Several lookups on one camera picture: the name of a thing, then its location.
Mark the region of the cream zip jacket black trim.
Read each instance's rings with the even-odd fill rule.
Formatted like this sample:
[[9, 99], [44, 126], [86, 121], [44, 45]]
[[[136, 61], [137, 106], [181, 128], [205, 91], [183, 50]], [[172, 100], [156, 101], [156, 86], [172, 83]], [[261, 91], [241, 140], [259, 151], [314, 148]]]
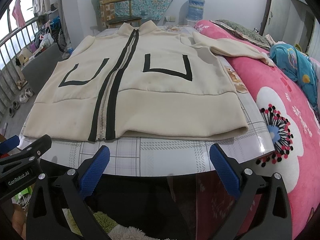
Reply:
[[245, 43], [170, 33], [152, 21], [87, 36], [70, 58], [57, 63], [34, 102], [24, 136], [95, 142], [242, 135], [248, 124], [221, 55], [274, 65]]

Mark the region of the dark shoes pair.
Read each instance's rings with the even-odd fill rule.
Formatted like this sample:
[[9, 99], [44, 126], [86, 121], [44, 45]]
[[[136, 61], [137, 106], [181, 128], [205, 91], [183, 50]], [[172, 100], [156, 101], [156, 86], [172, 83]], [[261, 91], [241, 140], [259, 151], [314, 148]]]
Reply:
[[13, 118], [19, 107], [20, 103], [18, 101], [13, 101], [11, 106], [9, 107], [9, 116]]

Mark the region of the white sneakers pair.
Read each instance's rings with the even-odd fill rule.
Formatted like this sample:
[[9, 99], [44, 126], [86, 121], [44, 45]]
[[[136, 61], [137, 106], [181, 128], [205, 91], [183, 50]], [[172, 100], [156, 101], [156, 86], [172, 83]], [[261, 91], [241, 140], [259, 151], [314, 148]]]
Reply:
[[20, 103], [27, 103], [29, 98], [34, 95], [34, 92], [31, 88], [26, 88], [24, 92], [20, 94], [19, 101]]

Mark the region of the dark grey board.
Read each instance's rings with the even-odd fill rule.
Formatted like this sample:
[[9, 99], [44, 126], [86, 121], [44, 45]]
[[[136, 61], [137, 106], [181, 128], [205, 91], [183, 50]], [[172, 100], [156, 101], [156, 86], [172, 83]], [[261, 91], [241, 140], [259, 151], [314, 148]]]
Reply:
[[35, 93], [40, 92], [52, 75], [57, 63], [62, 60], [57, 43], [53, 43], [22, 68], [25, 79]]

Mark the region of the metal balcony railing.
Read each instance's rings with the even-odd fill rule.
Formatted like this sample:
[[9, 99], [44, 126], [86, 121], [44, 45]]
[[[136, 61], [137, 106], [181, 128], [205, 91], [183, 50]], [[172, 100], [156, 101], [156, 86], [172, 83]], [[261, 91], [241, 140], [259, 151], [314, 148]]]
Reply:
[[1, 117], [18, 93], [20, 79], [16, 59], [23, 48], [29, 48], [38, 32], [37, 18], [26, 22], [23, 28], [10, 30], [1, 22]]

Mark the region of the pink floral blanket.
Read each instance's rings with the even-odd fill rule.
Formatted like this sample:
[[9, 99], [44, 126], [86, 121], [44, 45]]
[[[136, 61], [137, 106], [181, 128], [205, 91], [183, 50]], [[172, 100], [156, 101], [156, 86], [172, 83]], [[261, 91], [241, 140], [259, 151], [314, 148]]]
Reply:
[[[260, 52], [268, 51], [240, 40], [215, 23], [201, 20], [194, 26], [210, 38], [233, 39]], [[226, 57], [227, 72], [236, 88], [249, 92], [259, 108], [274, 145], [274, 152], [246, 163], [256, 174], [281, 174], [288, 192], [292, 239], [300, 237], [319, 210], [319, 123], [299, 86], [278, 67], [247, 57]], [[222, 224], [235, 203], [216, 172], [197, 175], [196, 239], [207, 239]]]

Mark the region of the pink hanging garment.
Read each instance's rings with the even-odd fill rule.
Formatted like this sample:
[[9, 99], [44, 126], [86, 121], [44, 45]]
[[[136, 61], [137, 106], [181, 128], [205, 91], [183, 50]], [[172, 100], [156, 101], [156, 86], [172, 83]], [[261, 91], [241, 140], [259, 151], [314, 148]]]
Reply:
[[12, 16], [14, 17], [18, 28], [23, 28], [25, 26], [25, 20], [21, 11], [21, 0], [15, 0]]

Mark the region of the white hanging garment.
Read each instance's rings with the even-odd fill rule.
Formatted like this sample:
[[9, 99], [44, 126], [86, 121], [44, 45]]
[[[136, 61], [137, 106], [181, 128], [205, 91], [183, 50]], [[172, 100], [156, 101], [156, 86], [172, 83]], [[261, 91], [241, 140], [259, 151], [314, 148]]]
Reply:
[[37, 15], [44, 15], [51, 11], [50, 0], [34, 0], [33, 13]]

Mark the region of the blue patterned quilt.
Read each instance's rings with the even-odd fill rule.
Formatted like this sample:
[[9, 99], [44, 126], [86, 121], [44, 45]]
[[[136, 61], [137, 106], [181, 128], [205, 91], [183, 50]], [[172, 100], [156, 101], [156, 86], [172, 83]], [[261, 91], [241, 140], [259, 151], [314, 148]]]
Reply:
[[313, 110], [318, 111], [318, 77], [310, 57], [287, 43], [273, 45], [269, 55], [277, 67], [300, 87]]

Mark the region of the wooden chair black seat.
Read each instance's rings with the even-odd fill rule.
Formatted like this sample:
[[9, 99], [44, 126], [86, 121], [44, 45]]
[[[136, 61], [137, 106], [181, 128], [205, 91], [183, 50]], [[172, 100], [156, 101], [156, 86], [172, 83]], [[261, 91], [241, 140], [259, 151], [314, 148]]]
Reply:
[[132, 2], [134, 0], [109, 0], [105, 3], [114, 3], [116, 17], [107, 22], [107, 28], [115, 28], [123, 23], [128, 23], [129, 25], [141, 25], [142, 18], [140, 16], [135, 16], [132, 12]]

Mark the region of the grey patterned pillow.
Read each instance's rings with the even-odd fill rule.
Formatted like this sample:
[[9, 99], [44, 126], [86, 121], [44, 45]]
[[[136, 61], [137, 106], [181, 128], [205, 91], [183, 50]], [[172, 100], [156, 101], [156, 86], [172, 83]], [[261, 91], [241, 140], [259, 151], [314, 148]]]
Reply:
[[213, 24], [218, 25], [225, 29], [228, 33], [232, 34], [241, 40], [248, 41], [260, 48], [269, 51], [271, 46], [267, 39], [259, 35], [256, 31], [245, 28], [244, 26], [228, 20], [211, 21]]

